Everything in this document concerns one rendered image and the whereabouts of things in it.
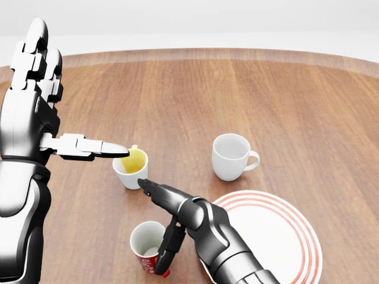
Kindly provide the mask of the plain white mug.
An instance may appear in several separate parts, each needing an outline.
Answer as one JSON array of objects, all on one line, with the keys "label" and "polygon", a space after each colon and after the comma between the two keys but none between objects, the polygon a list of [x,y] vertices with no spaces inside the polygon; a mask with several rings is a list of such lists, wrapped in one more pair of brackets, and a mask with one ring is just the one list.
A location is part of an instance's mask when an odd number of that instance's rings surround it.
[{"label": "plain white mug", "polygon": [[234,181],[243,172],[253,170],[259,164],[259,154],[250,149],[249,142],[241,135],[226,133],[213,141],[213,170],[221,180]]}]

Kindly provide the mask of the white plate with red rings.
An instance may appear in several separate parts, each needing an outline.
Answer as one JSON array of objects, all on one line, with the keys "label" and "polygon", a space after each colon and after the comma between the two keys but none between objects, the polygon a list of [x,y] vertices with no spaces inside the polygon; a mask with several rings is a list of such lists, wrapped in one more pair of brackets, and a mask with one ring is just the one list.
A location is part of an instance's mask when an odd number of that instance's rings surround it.
[{"label": "white plate with red rings", "polygon": [[233,228],[281,284],[319,284],[320,242],[296,207],[271,193],[253,190],[231,192],[213,203],[227,211]]}]

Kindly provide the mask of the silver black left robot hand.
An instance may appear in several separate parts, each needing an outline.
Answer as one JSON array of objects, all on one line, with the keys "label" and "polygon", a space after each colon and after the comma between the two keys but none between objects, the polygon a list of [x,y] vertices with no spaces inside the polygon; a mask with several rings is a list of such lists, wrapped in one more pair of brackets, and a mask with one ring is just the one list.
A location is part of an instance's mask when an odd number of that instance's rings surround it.
[{"label": "silver black left robot hand", "polygon": [[57,135],[60,118],[55,104],[63,94],[62,55],[48,41],[47,25],[37,17],[26,39],[16,45],[14,75],[0,111],[1,157],[46,164],[51,154],[84,161],[129,156],[128,148],[116,143],[90,140],[83,134]]}]

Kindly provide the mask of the red mug with white print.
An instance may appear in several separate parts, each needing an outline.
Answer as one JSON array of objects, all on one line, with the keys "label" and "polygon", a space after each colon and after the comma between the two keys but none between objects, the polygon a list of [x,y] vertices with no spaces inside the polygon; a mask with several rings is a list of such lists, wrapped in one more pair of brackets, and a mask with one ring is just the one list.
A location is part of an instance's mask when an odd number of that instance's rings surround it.
[{"label": "red mug with white print", "polygon": [[131,233],[130,247],[146,273],[156,273],[158,249],[164,233],[165,227],[156,221],[143,222]]}]

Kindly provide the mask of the white mug with yellow inside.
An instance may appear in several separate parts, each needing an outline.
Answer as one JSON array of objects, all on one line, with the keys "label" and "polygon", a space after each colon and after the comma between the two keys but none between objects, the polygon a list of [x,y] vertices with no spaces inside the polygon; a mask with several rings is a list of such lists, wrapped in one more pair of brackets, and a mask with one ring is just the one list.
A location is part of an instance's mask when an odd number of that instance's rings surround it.
[{"label": "white mug with yellow inside", "polygon": [[113,169],[122,184],[131,190],[138,189],[138,179],[147,179],[149,159],[137,144],[129,148],[130,155],[113,159]]}]

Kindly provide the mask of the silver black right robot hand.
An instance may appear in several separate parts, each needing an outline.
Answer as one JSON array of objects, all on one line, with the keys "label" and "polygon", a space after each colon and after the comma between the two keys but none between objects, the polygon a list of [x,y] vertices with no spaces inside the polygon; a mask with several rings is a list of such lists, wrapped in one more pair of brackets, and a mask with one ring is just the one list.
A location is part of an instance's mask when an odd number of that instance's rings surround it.
[{"label": "silver black right robot hand", "polygon": [[156,274],[162,275],[169,269],[185,234],[194,240],[198,257],[213,276],[228,259],[252,254],[222,207],[149,179],[138,179],[138,184],[154,204],[172,215],[158,250]]}]

